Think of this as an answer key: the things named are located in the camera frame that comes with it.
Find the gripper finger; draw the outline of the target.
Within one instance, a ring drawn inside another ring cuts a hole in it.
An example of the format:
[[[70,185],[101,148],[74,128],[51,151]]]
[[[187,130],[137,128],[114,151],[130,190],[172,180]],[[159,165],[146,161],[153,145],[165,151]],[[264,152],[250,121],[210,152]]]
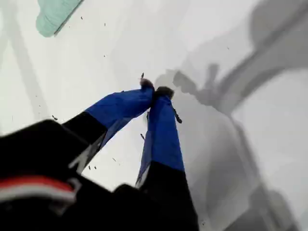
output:
[[[159,87],[148,114],[148,130],[136,185],[147,200],[147,212],[160,230],[197,231],[198,217],[190,195],[171,99],[174,91]]]
[[[99,151],[132,119],[149,109],[153,98],[154,85],[142,78],[139,89],[109,94],[63,126],[84,142],[85,147],[98,142]]]

